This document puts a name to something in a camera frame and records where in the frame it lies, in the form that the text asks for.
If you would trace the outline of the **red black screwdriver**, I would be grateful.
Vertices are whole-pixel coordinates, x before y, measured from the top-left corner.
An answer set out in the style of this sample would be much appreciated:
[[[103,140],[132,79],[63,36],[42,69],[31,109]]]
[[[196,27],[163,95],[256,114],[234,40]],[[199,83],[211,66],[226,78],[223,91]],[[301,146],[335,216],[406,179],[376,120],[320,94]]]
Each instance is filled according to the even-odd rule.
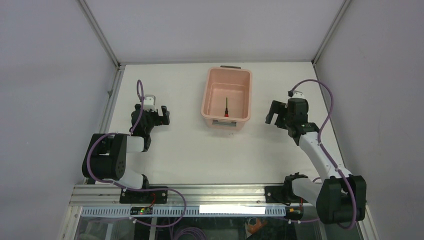
[[[229,109],[228,109],[228,97],[225,98],[225,110],[224,110],[224,116],[226,118],[229,117]]]

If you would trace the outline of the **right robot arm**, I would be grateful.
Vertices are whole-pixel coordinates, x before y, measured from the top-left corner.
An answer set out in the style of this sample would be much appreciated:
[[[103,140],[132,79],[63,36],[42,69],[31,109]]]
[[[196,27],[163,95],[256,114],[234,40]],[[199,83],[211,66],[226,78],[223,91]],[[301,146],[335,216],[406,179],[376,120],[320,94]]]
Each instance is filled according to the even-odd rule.
[[[289,206],[301,200],[312,204],[324,224],[355,224],[365,218],[367,184],[360,175],[349,170],[323,149],[322,129],[308,120],[309,103],[304,98],[292,97],[286,103],[273,100],[265,123],[277,116],[275,126],[287,130],[288,136],[309,157],[321,184],[298,172],[284,178],[278,186],[266,186],[267,203]]]

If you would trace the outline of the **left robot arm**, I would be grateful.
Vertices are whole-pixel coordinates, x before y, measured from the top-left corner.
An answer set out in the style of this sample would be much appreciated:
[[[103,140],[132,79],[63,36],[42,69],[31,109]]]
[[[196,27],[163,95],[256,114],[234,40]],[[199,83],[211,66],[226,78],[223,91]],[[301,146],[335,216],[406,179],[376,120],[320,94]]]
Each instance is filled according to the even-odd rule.
[[[131,197],[145,203],[151,196],[147,176],[127,166],[127,154],[143,153],[150,148],[154,127],[169,125],[170,112],[161,106],[162,115],[153,106],[134,106],[130,133],[95,133],[92,135],[82,163],[82,174],[101,183],[131,189]]]

